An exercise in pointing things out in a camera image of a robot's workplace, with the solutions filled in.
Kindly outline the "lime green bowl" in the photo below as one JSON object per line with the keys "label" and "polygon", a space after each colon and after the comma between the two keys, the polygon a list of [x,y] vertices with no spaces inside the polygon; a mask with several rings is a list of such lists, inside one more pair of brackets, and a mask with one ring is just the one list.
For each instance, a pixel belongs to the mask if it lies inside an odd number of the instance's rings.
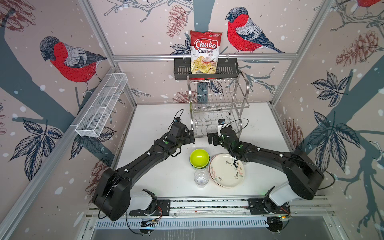
{"label": "lime green bowl", "polygon": [[204,167],[209,165],[210,155],[206,150],[196,149],[190,154],[190,164],[191,166]]}

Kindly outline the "white painted ceramic plate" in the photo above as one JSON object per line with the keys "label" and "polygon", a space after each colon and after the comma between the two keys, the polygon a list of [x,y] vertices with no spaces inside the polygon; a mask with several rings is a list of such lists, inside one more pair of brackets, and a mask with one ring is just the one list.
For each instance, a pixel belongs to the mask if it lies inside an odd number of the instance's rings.
{"label": "white painted ceramic plate", "polygon": [[234,188],[245,179],[245,168],[241,161],[229,154],[214,156],[209,165],[212,180],[223,188]]}

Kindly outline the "leaf pattern bowl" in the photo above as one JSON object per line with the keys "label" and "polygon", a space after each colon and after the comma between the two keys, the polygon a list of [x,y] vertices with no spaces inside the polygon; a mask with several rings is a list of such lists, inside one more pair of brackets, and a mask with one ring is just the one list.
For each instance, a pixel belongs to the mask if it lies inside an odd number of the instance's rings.
{"label": "leaf pattern bowl", "polygon": [[196,166],[193,166],[193,165],[192,165],[192,168],[193,168],[194,170],[196,170],[196,171],[199,171],[199,170],[206,171],[206,170],[209,169],[209,166],[206,165],[206,166],[204,166],[204,167],[196,167]]}

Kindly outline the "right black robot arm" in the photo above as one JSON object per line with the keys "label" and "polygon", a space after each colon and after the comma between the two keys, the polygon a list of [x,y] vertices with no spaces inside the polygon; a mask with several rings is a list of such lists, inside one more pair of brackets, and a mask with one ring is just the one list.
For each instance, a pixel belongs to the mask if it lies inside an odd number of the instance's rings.
{"label": "right black robot arm", "polygon": [[228,151],[230,159],[226,164],[235,168],[237,177],[242,162],[261,164],[286,175],[288,181],[269,189],[261,205],[255,207],[257,210],[275,213],[296,198],[312,200],[324,180],[320,168],[302,151],[277,152],[241,142],[232,126],[223,127],[219,133],[207,133],[207,137],[210,145],[220,145]]}

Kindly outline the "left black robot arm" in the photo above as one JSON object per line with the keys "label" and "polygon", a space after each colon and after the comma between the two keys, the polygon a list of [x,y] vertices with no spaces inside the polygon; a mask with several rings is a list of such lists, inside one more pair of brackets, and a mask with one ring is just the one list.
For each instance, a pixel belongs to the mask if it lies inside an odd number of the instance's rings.
{"label": "left black robot arm", "polygon": [[172,123],[170,130],[155,140],[153,145],[131,163],[113,170],[105,170],[99,180],[92,203],[111,221],[116,221],[128,210],[131,189],[136,182],[157,164],[176,157],[183,145],[195,143],[194,131],[182,123]]}

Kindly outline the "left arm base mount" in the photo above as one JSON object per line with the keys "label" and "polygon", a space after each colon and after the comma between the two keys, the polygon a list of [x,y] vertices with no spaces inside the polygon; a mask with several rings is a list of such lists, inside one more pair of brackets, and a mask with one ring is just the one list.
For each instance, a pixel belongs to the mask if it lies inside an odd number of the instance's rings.
{"label": "left arm base mount", "polygon": [[129,212],[130,217],[160,217],[170,214],[171,201],[159,200],[152,201],[145,210],[132,210]]}

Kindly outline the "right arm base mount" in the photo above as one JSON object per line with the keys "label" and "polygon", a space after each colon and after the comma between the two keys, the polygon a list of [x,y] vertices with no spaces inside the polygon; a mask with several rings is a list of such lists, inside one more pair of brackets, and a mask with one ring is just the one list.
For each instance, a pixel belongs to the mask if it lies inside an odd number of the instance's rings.
{"label": "right arm base mount", "polygon": [[291,209],[288,203],[278,206],[270,200],[248,199],[247,210],[251,215],[290,215]]}

